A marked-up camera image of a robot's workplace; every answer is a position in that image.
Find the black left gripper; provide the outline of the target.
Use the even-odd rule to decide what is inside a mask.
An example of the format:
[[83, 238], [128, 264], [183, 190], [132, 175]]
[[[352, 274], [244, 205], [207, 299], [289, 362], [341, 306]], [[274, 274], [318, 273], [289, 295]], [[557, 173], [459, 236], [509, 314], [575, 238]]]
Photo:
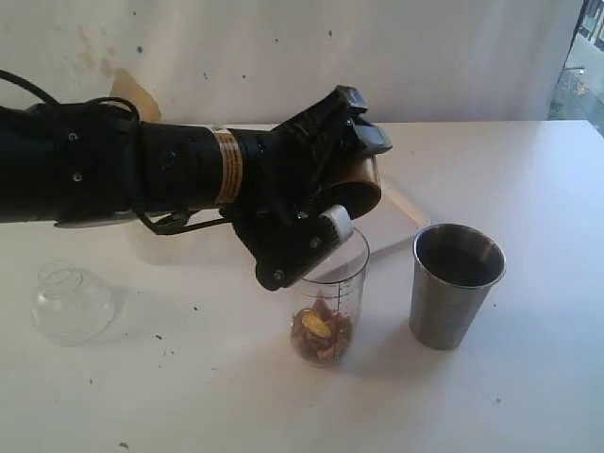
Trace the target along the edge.
[[226, 186], [221, 214], [233, 222], [272, 216], [288, 225], [334, 204], [322, 192], [349, 162], [384, 154], [393, 145], [367, 122], [367, 102], [354, 87], [338, 85], [325, 98], [268, 130], [222, 127]]

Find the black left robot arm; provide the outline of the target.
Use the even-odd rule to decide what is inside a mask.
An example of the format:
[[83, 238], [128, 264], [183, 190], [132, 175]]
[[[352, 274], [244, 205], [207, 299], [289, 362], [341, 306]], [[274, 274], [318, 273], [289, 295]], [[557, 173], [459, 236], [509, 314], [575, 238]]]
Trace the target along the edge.
[[1, 219], [139, 220], [174, 235], [192, 231], [202, 210], [268, 231], [334, 205], [357, 218], [375, 199], [341, 176], [391, 146], [366, 110], [345, 86], [269, 130], [149, 123], [117, 97], [2, 109]]

